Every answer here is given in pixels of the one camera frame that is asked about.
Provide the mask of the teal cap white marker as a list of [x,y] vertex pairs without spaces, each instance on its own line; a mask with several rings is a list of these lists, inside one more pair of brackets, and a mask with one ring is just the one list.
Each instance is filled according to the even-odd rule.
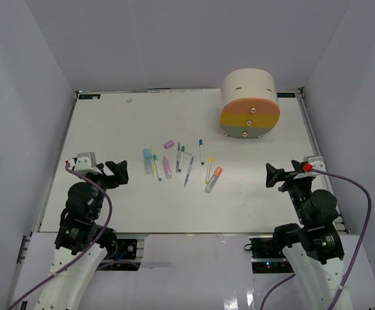
[[159,170],[158,160],[157,160],[156,154],[153,154],[153,163],[154,163],[154,166],[155,166],[155,171],[156,171],[156,175],[157,175],[158,181],[162,181],[162,177],[161,177],[161,174],[160,174],[160,170]]

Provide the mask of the yellow cap white marker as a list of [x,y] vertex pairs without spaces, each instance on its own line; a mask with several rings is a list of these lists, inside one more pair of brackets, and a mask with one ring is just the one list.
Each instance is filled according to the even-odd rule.
[[208,184],[209,180],[211,178],[211,164],[212,164],[213,158],[210,156],[208,158],[208,165],[206,169],[206,178],[205,178],[205,183]]

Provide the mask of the green cap white marker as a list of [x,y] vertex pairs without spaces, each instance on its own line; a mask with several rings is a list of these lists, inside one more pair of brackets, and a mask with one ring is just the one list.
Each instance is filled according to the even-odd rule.
[[181,151],[180,151],[180,158],[179,158],[179,162],[178,162],[178,172],[181,172],[182,171],[182,164],[183,164],[183,159],[184,159],[184,153],[185,153],[185,146],[183,145],[181,147]]

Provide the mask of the yellow drawer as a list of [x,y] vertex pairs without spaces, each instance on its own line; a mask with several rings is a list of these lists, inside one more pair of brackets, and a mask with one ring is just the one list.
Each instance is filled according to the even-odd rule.
[[263,114],[234,114],[223,112],[220,115],[220,124],[231,127],[255,127],[272,129],[279,121],[279,115]]

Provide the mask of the orange top drawer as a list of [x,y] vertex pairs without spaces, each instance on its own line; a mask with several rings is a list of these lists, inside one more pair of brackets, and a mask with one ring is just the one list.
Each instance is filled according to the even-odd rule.
[[240,98],[228,103],[222,112],[234,114],[280,115],[276,102],[263,98]]

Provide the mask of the blue cap white marker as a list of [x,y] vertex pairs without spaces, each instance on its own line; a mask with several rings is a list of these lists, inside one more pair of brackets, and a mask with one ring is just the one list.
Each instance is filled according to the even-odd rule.
[[198,141],[198,145],[199,145],[199,154],[200,154],[200,164],[204,165],[205,161],[204,161],[204,151],[203,151],[203,140],[202,139],[200,139]]

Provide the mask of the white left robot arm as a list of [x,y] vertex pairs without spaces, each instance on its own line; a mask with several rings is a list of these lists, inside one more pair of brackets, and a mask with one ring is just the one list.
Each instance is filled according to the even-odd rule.
[[96,220],[104,203],[113,204],[107,190],[128,183],[127,161],[97,164],[91,157],[82,153],[65,163],[80,182],[68,190],[49,275],[36,286],[42,290],[36,309],[77,309],[102,260],[117,252],[115,230]]

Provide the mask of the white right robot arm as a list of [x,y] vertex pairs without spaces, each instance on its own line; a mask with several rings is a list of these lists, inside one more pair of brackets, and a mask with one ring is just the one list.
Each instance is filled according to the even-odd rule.
[[325,164],[320,158],[306,158],[292,161],[292,166],[286,172],[266,164],[266,187],[279,183],[299,220],[274,229],[273,251],[289,261],[311,309],[352,309],[349,292],[340,286],[345,252],[334,225],[336,197],[324,189],[312,190]]

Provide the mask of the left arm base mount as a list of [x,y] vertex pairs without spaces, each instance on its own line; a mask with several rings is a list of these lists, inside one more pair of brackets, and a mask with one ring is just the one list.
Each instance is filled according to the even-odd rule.
[[110,251],[99,264],[98,271],[137,271],[144,253],[144,239],[121,238],[114,243],[115,252]]

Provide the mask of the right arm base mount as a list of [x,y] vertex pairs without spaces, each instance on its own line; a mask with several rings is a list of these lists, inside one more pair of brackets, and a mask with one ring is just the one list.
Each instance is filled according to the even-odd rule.
[[290,262],[280,252],[272,237],[250,238],[244,250],[251,254],[253,274],[292,274]]

